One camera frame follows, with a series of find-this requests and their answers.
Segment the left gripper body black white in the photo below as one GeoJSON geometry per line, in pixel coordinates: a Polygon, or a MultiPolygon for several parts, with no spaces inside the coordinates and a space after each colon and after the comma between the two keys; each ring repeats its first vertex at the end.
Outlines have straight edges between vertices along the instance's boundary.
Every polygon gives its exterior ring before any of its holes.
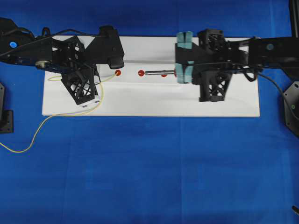
{"type": "Polygon", "coordinates": [[[61,82],[79,106],[99,103],[96,85],[100,76],[95,64],[85,61],[85,47],[78,37],[53,39],[51,72],[60,73],[61,82]]]}

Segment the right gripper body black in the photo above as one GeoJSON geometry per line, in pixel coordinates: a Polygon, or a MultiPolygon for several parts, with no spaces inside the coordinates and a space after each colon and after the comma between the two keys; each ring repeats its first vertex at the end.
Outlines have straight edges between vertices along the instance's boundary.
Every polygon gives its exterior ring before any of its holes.
{"type": "Polygon", "coordinates": [[[199,46],[211,55],[210,62],[200,72],[200,102],[223,101],[234,72],[240,71],[248,63],[249,40],[227,41],[223,31],[205,29],[198,32],[199,46]]]}

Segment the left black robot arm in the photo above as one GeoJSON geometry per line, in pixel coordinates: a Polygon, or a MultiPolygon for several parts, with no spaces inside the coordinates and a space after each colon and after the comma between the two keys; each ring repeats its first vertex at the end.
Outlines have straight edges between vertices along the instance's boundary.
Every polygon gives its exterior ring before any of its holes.
{"type": "Polygon", "coordinates": [[[11,19],[0,20],[0,60],[3,63],[36,67],[61,75],[61,82],[77,105],[99,102],[94,65],[85,62],[85,47],[77,36],[57,40],[49,28],[34,36],[11,19]]]}

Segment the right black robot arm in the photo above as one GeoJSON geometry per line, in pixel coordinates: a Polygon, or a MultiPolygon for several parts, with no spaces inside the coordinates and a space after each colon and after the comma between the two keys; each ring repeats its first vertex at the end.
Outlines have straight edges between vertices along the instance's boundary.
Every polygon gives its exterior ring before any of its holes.
{"type": "Polygon", "coordinates": [[[295,37],[250,38],[227,41],[223,31],[198,32],[199,47],[192,83],[200,86],[200,102],[223,101],[233,74],[250,82],[264,69],[281,69],[292,81],[299,79],[299,40],[295,37]]]}

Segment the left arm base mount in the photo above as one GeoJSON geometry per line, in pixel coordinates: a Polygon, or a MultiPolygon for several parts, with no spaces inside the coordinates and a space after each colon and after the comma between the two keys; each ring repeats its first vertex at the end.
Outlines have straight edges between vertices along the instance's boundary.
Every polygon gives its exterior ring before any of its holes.
{"type": "Polygon", "coordinates": [[[0,133],[14,132],[14,113],[12,110],[4,110],[5,87],[0,84],[0,133]]]}

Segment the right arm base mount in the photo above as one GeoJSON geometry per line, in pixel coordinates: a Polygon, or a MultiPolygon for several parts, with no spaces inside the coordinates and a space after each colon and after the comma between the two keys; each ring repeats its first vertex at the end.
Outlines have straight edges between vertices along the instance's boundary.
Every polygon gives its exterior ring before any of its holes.
{"type": "Polygon", "coordinates": [[[284,104],[285,126],[299,137],[299,82],[293,82],[285,91],[280,90],[284,104]]]}

